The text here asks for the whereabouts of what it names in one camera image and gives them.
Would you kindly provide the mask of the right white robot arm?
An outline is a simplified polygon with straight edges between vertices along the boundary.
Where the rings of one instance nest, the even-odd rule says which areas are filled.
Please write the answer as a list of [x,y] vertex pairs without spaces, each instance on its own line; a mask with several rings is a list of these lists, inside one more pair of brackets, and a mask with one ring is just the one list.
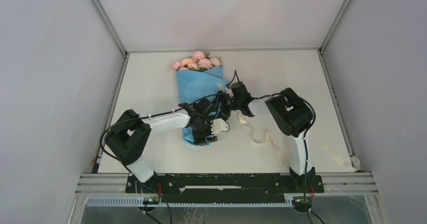
[[290,138],[293,189],[303,192],[309,188],[309,176],[315,174],[308,147],[308,133],[316,120],[312,105],[291,88],[261,97],[251,96],[242,82],[231,84],[228,90],[219,91],[213,101],[219,105],[218,117],[227,120],[232,111],[248,117],[270,114],[279,130]]

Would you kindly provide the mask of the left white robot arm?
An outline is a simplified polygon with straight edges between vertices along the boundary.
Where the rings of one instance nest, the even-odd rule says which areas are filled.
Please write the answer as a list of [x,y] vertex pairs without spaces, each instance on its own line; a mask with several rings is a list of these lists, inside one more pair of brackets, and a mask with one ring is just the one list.
[[125,111],[119,120],[102,135],[101,143],[138,179],[138,186],[145,192],[157,187],[155,171],[143,156],[151,135],[178,128],[191,128],[194,145],[216,141],[212,124],[216,117],[218,101],[203,98],[195,103],[181,103],[177,111],[141,117],[134,110]]

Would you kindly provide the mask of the pink flower bunch stem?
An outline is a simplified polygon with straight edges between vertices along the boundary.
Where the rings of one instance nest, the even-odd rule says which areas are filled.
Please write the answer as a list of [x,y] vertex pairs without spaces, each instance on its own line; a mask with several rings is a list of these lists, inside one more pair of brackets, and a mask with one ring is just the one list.
[[221,58],[211,58],[210,62],[212,64],[212,67],[218,67],[222,65],[222,59]]

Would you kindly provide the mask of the blue wrapping paper sheet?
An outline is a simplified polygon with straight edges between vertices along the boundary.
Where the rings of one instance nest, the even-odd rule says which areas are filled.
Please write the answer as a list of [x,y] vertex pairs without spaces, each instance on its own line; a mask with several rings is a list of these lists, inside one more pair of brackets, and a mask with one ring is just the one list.
[[[228,83],[223,79],[223,67],[218,66],[206,71],[178,70],[176,75],[179,106],[183,106],[190,117],[215,116],[213,100],[217,92],[221,92]],[[188,124],[183,129],[183,140],[194,145],[192,128]]]

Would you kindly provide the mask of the white printed ribbon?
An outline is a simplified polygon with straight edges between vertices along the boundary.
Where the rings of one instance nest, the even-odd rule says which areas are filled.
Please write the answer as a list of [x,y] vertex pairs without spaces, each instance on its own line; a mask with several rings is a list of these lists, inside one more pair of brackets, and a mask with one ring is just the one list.
[[[228,88],[230,86],[231,86],[231,84],[226,85],[225,88],[222,90],[222,92],[228,92],[229,91]],[[240,113],[239,111],[235,111],[235,112],[236,112],[236,116],[238,118],[238,121],[242,125],[248,127],[251,131],[253,131],[254,130],[253,126],[244,118],[245,116],[242,113]],[[282,165],[286,168],[289,168],[289,170],[290,170],[291,150],[290,150],[290,144],[289,144],[290,138],[288,136],[285,137],[285,141],[289,147],[289,153],[290,153],[289,159],[285,158],[283,152],[280,150],[280,148],[275,143],[275,141],[273,139],[273,135],[271,134],[270,130],[267,129],[264,132],[263,137],[261,139],[256,139],[254,136],[251,138],[255,143],[258,143],[258,144],[270,142],[272,148],[275,151],[275,154],[277,155],[279,160],[282,162]],[[331,148],[328,144],[324,143],[321,139],[319,139],[316,135],[312,134],[309,130],[308,146],[311,142],[316,143],[318,145],[318,147],[322,148],[325,153],[329,154],[330,157],[335,162],[337,162],[338,165],[340,165],[341,170],[343,172],[356,172],[356,171],[360,170],[360,161],[358,158],[355,158],[354,162],[344,160],[333,148]]]

